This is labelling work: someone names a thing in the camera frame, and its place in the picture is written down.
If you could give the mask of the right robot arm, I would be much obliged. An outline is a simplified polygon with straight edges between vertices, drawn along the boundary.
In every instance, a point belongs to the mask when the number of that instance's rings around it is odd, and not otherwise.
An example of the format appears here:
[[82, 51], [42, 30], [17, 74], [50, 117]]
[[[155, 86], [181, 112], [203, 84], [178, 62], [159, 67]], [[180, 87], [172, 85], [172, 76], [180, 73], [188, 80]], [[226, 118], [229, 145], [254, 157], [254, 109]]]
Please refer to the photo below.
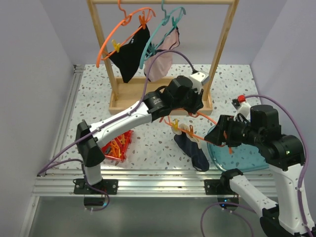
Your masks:
[[220, 181], [222, 192], [240, 195], [258, 215], [266, 236], [316, 235], [316, 224], [309, 213], [304, 186], [299, 184], [306, 162], [303, 144], [294, 135], [282, 134], [276, 109], [270, 105], [252, 106], [249, 122], [221, 115], [205, 140], [228, 147], [254, 146], [269, 165], [275, 180], [277, 202], [254, 187], [239, 169], [223, 172]]

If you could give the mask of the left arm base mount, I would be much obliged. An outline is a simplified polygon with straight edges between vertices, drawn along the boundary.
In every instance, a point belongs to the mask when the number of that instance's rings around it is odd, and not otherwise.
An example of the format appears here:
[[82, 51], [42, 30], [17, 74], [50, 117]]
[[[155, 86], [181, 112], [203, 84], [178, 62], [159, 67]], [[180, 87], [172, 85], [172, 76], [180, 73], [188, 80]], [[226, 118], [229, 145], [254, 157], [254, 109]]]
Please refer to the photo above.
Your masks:
[[76, 195], [96, 195], [100, 191], [108, 195], [116, 195], [119, 181], [117, 179], [102, 179], [99, 183], [89, 187], [84, 179], [74, 179], [74, 194]]

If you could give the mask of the navy underwear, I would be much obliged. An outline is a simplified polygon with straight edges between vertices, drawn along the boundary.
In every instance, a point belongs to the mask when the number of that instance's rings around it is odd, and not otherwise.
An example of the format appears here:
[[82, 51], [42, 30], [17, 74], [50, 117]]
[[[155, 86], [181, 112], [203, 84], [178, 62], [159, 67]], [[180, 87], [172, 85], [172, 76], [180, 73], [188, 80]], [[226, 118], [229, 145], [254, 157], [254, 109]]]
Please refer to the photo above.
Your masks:
[[192, 166], [196, 171], [206, 172], [209, 170], [209, 162], [201, 148], [199, 139], [182, 132], [181, 135], [174, 135], [174, 141], [191, 158]]

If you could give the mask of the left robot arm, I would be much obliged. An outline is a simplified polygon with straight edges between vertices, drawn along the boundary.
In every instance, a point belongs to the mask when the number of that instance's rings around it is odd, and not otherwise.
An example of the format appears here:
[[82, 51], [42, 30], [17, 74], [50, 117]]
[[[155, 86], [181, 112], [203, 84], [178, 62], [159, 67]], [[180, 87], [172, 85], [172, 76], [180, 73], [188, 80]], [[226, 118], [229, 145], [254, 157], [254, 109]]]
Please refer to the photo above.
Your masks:
[[92, 194], [102, 190], [101, 162], [105, 156], [102, 147], [114, 138], [137, 126], [153, 122], [170, 115], [177, 109], [195, 114], [203, 108], [203, 85], [207, 77], [201, 72], [185, 77], [174, 78], [169, 85], [145, 94], [126, 110], [103, 121], [87, 124], [82, 121], [77, 125], [76, 143], [83, 159], [85, 188]]

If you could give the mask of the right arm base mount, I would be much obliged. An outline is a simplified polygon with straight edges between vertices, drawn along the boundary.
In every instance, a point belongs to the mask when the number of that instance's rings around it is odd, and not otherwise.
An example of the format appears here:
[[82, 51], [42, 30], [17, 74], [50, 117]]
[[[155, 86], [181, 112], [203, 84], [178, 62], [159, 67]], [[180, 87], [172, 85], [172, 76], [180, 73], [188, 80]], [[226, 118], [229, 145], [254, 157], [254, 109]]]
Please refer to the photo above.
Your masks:
[[230, 169], [222, 172], [219, 179], [205, 179], [204, 189], [206, 195], [236, 195], [230, 188], [230, 180], [235, 176], [243, 175], [239, 169]]

